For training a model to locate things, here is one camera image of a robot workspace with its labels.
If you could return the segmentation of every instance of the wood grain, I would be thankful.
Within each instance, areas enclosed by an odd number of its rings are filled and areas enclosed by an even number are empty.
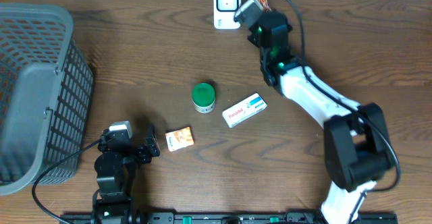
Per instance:
[[[57,4],[72,14],[76,42],[96,71],[86,144],[114,121],[130,120],[138,133],[143,122],[156,125],[162,153],[138,176],[139,206],[269,212],[317,208],[325,199],[322,129],[265,85],[247,29],[214,29],[213,0],[1,1]],[[381,106],[402,163],[398,188],[371,194],[362,210],[394,211],[402,224],[430,223],[432,0],[294,1],[304,14],[312,68],[342,94]],[[270,3],[291,19],[298,50],[294,14],[281,0]],[[216,84],[217,103],[201,115],[190,94],[207,80]],[[229,129],[221,112],[253,92],[269,107]],[[163,133],[185,125],[195,145],[169,152]],[[41,201],[58,214],[90,211],[99,155],[90,149],[73,179],[39,187]],[[0,220],[55,223],[33,203],[30,188],[0,198]]]

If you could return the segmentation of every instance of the small jar with green lid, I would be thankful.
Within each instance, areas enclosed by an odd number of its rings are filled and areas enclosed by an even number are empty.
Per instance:
[[[215,108],[215,89],[207,83],[200,83],[192,91],[195,109],[200,113],[210,113]]]

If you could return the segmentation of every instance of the small rectangular box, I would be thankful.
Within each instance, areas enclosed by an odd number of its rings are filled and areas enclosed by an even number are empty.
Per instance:
[[[265,101],[261,98],[258,93],[244,99],[238,104],[230,107],[222,113],[222,117],[227,122],[230,128],[236,126],[241,121],[249,118],[252,115],[257,114],[267,107]]]
[[[165,134],[165,137],[167,138],[168,149],[171,152],[194,144],[190,127],[168,132]]]

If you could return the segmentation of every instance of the plastic bin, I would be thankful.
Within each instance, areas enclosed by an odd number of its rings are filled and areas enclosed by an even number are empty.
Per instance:
[[[61,7],[0,3],[0,196],[80,149],[93,76],[73,31]],[[77,165],[78,156],[40,183],[64,182]]]

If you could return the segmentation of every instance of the white box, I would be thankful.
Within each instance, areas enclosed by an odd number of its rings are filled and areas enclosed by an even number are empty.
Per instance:
[[[261,98],[258,93],[244,99],[238,104],[230,107],[229,109],[222,112],[222,117],[227,122],[230,128],[236,126],[241,121],[249,118],[252,115],[257,114],[267,107],[265,101]]]

